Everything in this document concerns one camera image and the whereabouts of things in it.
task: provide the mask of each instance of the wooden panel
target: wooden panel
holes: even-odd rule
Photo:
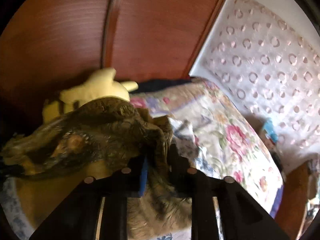
[[[116,33],[116,26],[119,17],[119,11],[122,0],[110,0],[108,8],[108,15],[106,19],[104,37],[103,37],[103,48],[101,66],[110,67],[113,53],[113,42]]]
[[[45,98],[100,68],[109,0],[26,0],[0,37],[0,98],[35,128]]]
[[[308,166],[304,163],[287,176],[275,221],[291,240],[297,238],[308,201]]]
[[[117,78],[181,78],[218,1],[123,0],[111,63]]]

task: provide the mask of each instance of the floral bedspread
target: floral bedspread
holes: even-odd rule
[[[153,117],[169,115],[179,154],[208,176],[233,176],[270,213],[282,178],[258,135],[212,82],[131,96],[131,104]],[[180,233],[188,239],[190,232]],[[174,234],[156,238],[175,240]]]

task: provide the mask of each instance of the wooden headboard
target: wooden headboard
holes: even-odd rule
[[[224,0],[25,0],[0,36],[7,118],[41,124],[44,100],[102,67],[118,80],[188,72]]]

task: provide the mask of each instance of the plush toy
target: plush toy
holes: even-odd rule
[[[82,85],[63,90],[60,92],[59,101],[45,103],[42,111],[43,122],[48,123],[60,114],[71,112],[97,98],[115,97],[130,101],[129,92],[138,88],[137,83],[116,82],[113,80],[115,75],[114,68],[100,69],[95,71]]]

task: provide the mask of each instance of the metal screw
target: metal screw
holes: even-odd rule
[[[84,179],[84,183],[86,183],[86,184],[90,184],[92,182],[94,182],[94,177],[86,177]]]
[[[223,180],[226,182],[226,183],[234,183],[235,182],[235,179],[231,176],[226,176],[223,178]]]
[[[187,173],[189,173],[189,174],[191,174],[191,175],[194,175],[194,174],[196,174],[197,173],[197,169],[195,169],[195,168],[188,168],[187,169]]]
[[[131,172],[131,169],[130,169],[129,167],[125,167],[125,168],[123,168],[123,169],[121,170],[121,172],[122,172],[123,174],[129,174],[129,173]]]

